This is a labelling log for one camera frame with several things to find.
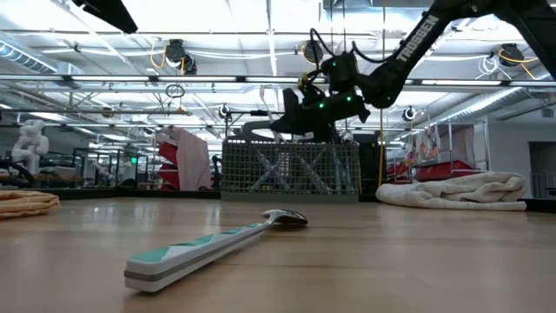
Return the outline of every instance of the cable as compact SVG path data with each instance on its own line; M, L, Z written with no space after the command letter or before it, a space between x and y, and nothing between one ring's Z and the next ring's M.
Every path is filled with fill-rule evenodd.
M319 32L314 28L312 28L311 31L309 31L309 35L311 36L311 41L314 42L313 34L315 34L316 37L319 39L319 42L322 44L324 50L328 52L328 54L331 55L332 57L335 57L336 55L328 48L328 46L324 43L324 40L322 40L322 37L319 34Z
M533 79L533 80L539 80L537 77L535 77L535 75L533 75L533 73L522 63L521 67L523 68L523 70L525 70L525 72L527 74L529 74L529 76Z
M155 63L155 59L153 58L153 55L150 55L150 62L153 64L154 67L156 67L157 69L161 69L164 66L164 62L166 61L166 47L168 47L167 45L164 46L164 51L162 53L162 63L160 63L160 65Z
M510 61L510 62L514 62L514 63L529 63L529 62L532 62L532 61L537 61L537 60L539 60L538 57L534 57L534 58L528 59L528 60L514 60L514 59L512 59L512 58L502 56L502 51L505 51L505 50L504 50L504 49L500 49L500 50L498 51L498 55L499 55L501 58L503 58L504 60Z
M332 45L332 49L334 48L334 24L332 23L334 19L334 3L335 1L330 1L330 45Z
M384 163L384 146L386 143L384 142L384 131L382 131L382 109L381 109L381 156L379 161L379 187L382 185L382 166Z
M199 174L199 178L197 178L197 185L195 186L195 191L199 190L199 182L201 181L202 174L204 174L205 170L209 167L210 162L207 163L207 166L202 170L201 174Z
M184 73L184 68L185 68L185 57L182 57L182 76L185 75Z
M363 60L365 60L367 62L370 62L370 63L377 63L377 64L385 63L386 61L390 60L392 58L392 56L394 55L394 54L391 54L390 56L388 56L388 57L386 57L382 60L375 60L375 59L372 59L370 57L365 56L361 51L359 51L359 48L357 48L357 44L355 43L355 40L351 42L351 46L352 46L353 50L355 51L355 53L359 57L361 57Z
M503 69L500 67L500 61L499 61L499 59L497 59L497 58L495 58L495 57L490 57L490 56L488 56L488 57L483 57L483 58L479 61L478 65L479 65L479 71L480 71L481 74L480 74L479 76L477 76L477 77L475 78L475 80L476 80L476 79L479 79L479 78L481 78L481 77L483 77L483 76L485 76L485 75L491 75L491 74L493 74L496 70L499 70L500 72L502 72L502 74L506 75L506 77L507 77L509 80L513 80L513 78L512 78L511 76L509 76L509 75L506 73L506 71L503 70Z
M344 16L344 52L348 50L348 36L346 35L346 0L341 2L341 14Z

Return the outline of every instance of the wooden table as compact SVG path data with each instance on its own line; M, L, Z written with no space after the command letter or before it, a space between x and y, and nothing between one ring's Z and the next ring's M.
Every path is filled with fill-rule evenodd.
M123 287L137 252L261 221L263 239L155 295ZM0 312L554 312L556 216L112 198L0 222Z

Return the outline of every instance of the beige cloth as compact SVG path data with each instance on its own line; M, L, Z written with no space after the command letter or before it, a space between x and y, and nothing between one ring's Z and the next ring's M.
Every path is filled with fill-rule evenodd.
M526 204L518 200L525 192L522 176L487 172L441 182L383 184L376 197L383 203L415 208L522 211Z
M38 191L0 191L0 219L47 214L60 206L58 196Z

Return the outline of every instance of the white robot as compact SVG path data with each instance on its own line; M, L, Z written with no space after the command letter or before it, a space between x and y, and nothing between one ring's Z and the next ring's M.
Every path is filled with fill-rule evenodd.
M31 174L38 172L40 156L49 151L49 139L43 136L43 127L44 122L41 120L27 120L25 125L19 128L19 139L11 150L13 161L27 161L27 170Z
M108 168L103 167L101 164L99 164L97 161L92 161L91 163L97 170L98 170L98 174L102 177L106 177L109 181L113 181L116 176L112 173L110 173L108 171ZM131 162L124 162L120 164L120 169L118 170L118 177L122 177L125 172L131 168L133 165L131 164Z

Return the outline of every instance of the teal and white spoon handle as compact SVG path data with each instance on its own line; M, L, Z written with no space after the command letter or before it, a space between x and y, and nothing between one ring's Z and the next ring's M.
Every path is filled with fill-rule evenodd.
M271 222L252 223L185 243L132 256L124 271L126 287L155 292L257 239Z

